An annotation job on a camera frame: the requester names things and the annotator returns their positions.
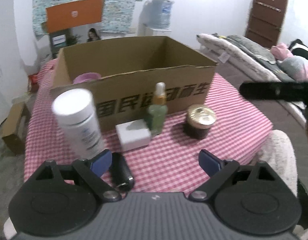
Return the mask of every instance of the door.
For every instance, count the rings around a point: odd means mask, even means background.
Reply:
[[[245,37],[265,48],[277,44],[287,0],[253,0]]]

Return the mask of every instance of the white logo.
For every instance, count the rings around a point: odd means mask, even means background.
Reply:
[[[60,35],[57,37],[53,37],[53,45],[57,45],[66,41],[66,35]]]
[[[159,196],[159,195],[155,195],[155,196],[152,196],[152,199],[153,200],[158,200],[158,199],[160,199],[161,197]]]
[[[78,11],[72,11],[72,17],[77,17],[78,16]]]

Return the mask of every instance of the mattress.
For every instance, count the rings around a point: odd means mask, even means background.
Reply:
[[[197,35],[197,40],[201,44],[200,51],[203,54],[220,64],[227,62],[244,72],[253,81],[280,81],[273,72],[260,65],[227,40],[217,38],[210,34],[199,34]],[[302,108],[302,103],[289,103],[281,100],[278,101],[278,103],[280,103],[280,105],[284,107],[303,128],[305,128],[306,120],[301,110],[296,106],[299,105]]]

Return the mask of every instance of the dark jar with gold lid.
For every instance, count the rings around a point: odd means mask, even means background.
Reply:
[[[194,139],[204,139],[215,122],[216,114],[207,106],[191,105],[187,109],[184,133]]]

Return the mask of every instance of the tablecloth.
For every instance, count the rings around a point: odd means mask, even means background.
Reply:
[[[40,88],[26,138],[25,180],[46,159],[64,164],[77,158],[51,111],[49,90],[56,63],[57,59],[48,62],[38,74]],[[134,191],[180,191],[188,194],[208,179],[198,165],[201,149],[207,149],[221,159],[230,158],[248,164],[272,130],[270,120],[217,73],[205,104],[217,115],[207,138],[196,140],[183,133],[183,111],[168,115],[163,132],[154,137],[147,147],[124,153],[136,180]],[[103,133],[103,137],[108,149],[120,151],[115,130]],[[109,173],[105,173],[102,179],[110,183]]]

